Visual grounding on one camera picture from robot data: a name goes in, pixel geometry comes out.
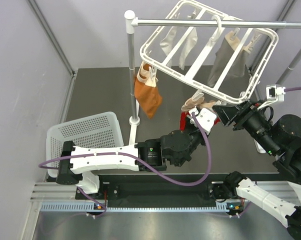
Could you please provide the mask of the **red sock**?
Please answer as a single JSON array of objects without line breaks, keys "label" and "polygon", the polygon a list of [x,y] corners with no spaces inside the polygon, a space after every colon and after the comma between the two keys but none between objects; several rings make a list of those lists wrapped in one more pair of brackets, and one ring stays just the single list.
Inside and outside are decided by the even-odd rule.
[{"label": "red sock", "polygon": [[180,115],[180,121],[179,121],[179,129],[181,131],[185,130],[186,127],[186,118],[187,115],[189,115],[189,111],[193,108],[199,108],[201,109],[203,107],[203,104],[205,103],[205,97],[200,96],[197,98],[189,98],[181,107],[181,115]]}]

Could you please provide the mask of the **white sock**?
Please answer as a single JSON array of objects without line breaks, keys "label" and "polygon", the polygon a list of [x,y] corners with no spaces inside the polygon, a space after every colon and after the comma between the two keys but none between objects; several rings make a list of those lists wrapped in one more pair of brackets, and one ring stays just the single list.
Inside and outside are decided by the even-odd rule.
[{"label": "white sock", "polygon": [[196,28],[194,28],[193,30],[191,30],[189,35],[186,37],[185,44],[182,48],[182,51],[181,51],[181,54],[179,57],[178,66],[181,70],[185,69],[186,58],[189,55],[189,53],[191,52],[191,50],[196,46],[197,42],[198,42],[198,34],[197,34]]},{"label": "white sock", "polygon": [[161,50],[163,51],[163,53],[168,56],[169,53],[172,51],[173,49],[173,43],[174,43],[174,39],[177,35],[177,31],[178,31],[178,26],[172,26],[166,36],[161,40],[161,42],[159,43]]}]

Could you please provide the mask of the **white clip sock hanger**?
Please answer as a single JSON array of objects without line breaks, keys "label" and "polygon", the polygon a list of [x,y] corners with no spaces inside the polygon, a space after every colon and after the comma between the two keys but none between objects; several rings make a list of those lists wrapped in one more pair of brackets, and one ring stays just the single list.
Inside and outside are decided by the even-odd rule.
[{"label": "white clip sock hanger", "polygon": [[[197,10],[193,7],[193,5],[201,6],[205,4],[195,0],[180,0],[172,8],[172,10],[178,10],[174,18],[177,20],[189,20],[195,18]],[[166,36],[171,27],[172,26],[164,27],[161,33],[146,50],[150,58],[160,63],[167,57],[160,47],[160,42]],[[179,68],[179,59],[186,41],[182,43],[181,47],[175,52],[167,64],[169,68],[172,68],[181,75],[185,75],[190,70],[196,58],[199,56],[200,52],[217,29],[212,26],[199,26],[195,28],[198,37],[197,44],[188,54],[185,60],[184,70]],[[176,37],[173,41],[173,47],[178,43],[186,30],[187,27],[178,27]],[[271,39],[267,35],[253,30],[244,42],[244,45],[239,47],[239,43],[246,32],[247,29],[244,27],[241,29],[237,27],[225,28],[193,79],[201,84],[213,88],[221,76],[224,67],[235,52],[235,49],[239,49],[239,54],[235,58],[235,61],[231,64],[230,70],[226,74],[225,80],[221,83],[219,91],[233,98],[243,97],[245,90],[249,86],[251,77],[257,71],[258,65],[271,42]]]}]

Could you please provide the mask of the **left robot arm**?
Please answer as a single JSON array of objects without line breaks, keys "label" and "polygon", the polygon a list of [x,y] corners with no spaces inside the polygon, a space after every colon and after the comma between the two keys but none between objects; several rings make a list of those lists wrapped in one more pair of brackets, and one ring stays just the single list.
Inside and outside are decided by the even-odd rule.
[{"label": "left robot arm", "polygon": [[[193,182],[181,182],[163,174],[167,169],[167,164],[181,167],[185,162],[189,162],[192,159],[192,153],[199,145],[207,148],[207,169],[200,179]],[[58,162],[56,183],[75,185],[96,199],[103,195],[104,186],[93,171],[149,171],[172,184],[194,187],[208,177],[212,167],[212,151],[203,128],[191,126],[184,130],[174,130],[160,138],[122,147],[85,148],[76,146],[72,141],[66,141]]]}]

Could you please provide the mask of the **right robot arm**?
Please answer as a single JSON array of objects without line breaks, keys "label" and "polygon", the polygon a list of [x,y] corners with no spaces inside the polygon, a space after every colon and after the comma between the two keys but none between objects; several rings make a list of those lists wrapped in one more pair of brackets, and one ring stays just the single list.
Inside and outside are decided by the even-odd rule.
[{"label": "right robot arm", "polygon": [[238,171],[224,179],[221,197],[250,201],[281,222],[293,239],[301,240],[301,118],[286,114],[272,123],[271,118],[264,116],[265,109],[251,101],[236,106],[215,105],[213,110],[224,126],[247,131],[268,155],[275,157],[273,166],[300,204],[278,198]]}]

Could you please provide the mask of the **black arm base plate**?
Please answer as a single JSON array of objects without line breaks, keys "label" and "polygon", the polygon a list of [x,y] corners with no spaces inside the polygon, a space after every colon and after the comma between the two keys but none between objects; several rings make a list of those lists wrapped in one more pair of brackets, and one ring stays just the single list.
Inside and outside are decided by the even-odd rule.
[{"label": "black arm base plate", "polygon": [[162,204],[164,202],[198,202],[237,199],[235,192],[222,183],[201,183],[196,186],[180,186],[170,182],[122,182],[103,184],[97,193],[81,192],[76,198],[86,196],[94,200],[109,200],[124,204]]}]

